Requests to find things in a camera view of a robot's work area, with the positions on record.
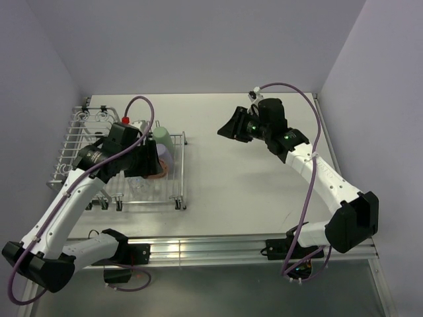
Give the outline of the pink mug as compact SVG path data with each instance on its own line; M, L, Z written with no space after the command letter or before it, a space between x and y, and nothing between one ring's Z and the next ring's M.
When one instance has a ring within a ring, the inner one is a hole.
M158 174L147 176L146 178L148 180L155 180L155 179L164 178L169 173L168 164L163 159L159 159L159 163L160 163L160 166L162 168L162 171Z

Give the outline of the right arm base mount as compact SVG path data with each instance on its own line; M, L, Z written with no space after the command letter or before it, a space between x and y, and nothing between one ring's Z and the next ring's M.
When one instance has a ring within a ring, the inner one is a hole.
M285 238L267 239L265 240L265 247L261 249L260 254L266 256L268 260L284 260L289 252L293 236ZM301 247L297 243L293 249L291 260L301 260L312 254L312 258L323 258L325 253L323 250L318 251L318 246Z

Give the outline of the clear glass tumbler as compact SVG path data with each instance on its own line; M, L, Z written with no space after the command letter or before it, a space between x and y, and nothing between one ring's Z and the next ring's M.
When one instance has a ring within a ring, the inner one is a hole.
M136 176L128 178L127 181L134 199L139 199L148 193L149 182L145 178Z

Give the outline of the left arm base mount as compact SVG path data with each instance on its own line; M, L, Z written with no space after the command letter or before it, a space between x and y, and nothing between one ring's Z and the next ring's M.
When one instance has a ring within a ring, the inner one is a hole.
M92 266L104 267L103 279L109 285L119 287L128 283L132 277L146 277L149 284L151 277L141 267L149 263L150 254L149 244L129 244L121 256L99 260Z

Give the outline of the lilac cup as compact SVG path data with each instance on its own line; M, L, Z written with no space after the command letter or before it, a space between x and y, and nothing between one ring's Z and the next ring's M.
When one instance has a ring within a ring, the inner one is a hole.
M174 166L174 159L167 147L163 144L157 143L156 150L159 159L161 159L168 166L169 169L172 169Z

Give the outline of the light green cup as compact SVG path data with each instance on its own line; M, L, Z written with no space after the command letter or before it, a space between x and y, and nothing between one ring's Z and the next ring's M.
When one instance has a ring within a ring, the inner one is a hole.
M156 141L157 144L164 145L170 154L174 154L173 139L169 131L165 127L156 127L153 130L153 139Z

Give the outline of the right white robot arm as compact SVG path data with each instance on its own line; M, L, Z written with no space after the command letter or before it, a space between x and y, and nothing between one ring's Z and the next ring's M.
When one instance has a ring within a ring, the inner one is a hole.
M262 140L273 155L313 187L328 207L332 215L329 221L305 223L287 233L289 255L298 258L310 247L318 246L332 246L344 254L377 233L377 196L345 181L300 130L289 127L280 99L265 98L250 108L238 106L217 133L243 143Z

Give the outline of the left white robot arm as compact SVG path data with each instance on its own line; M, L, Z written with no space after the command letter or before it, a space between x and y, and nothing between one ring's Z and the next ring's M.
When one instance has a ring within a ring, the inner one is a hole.
M100 261L128 264L128 237L105 229L86 241L66 241L92 198L110 179L162 172L156 142L149 133L124 123L114 123L106 137L79 150L65 183L34 228L19 242L9 241L2 250L13 272L45 290L62 290L80 269Z

